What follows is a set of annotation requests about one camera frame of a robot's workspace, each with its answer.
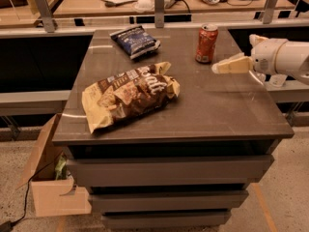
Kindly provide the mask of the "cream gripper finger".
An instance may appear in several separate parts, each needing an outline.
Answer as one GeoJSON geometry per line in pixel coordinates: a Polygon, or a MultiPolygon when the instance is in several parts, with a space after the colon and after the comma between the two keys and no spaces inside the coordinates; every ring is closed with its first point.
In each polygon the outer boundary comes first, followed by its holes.
{"type": "Polygon", "coordinates": [[[233,55],[211,66],[211,70],[217,74],[223,73],[248,73],[253,69],[253,61],[243,53],[233,55]]]}
{"type": "Polygon", "coordinates": [[[267,39],[267,37],[259,36],[259,35],[256,35],[256,34],[250,34],[249,35],[249,42],[253,47],[255,47],[257,44],[265,41],[266,39],[267,39]]]}

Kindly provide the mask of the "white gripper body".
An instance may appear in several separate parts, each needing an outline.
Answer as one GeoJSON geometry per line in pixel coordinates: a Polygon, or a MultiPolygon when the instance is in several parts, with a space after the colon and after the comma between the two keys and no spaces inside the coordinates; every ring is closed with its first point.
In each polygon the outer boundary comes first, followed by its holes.
{"type": "Polygon", "coordinates": [[[255,47],[252,46],[251,59],[253,61],[253,70],[270,75],[284,74],[279,69],[278,54],[287,41],[287,39],[267,38],[255,47]]]}

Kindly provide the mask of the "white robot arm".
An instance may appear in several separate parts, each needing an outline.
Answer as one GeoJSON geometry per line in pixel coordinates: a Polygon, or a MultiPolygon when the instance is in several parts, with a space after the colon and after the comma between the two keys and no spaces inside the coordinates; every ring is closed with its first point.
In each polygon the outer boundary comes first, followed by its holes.
{"type": "Polygon", "coordinates": [[[292,42],[288,39],[266,38],[251,34],[251,55],[236,54],[211,66],[217,74],[256,73],[290,76],[309,84],[309,43],[292,42]]]}

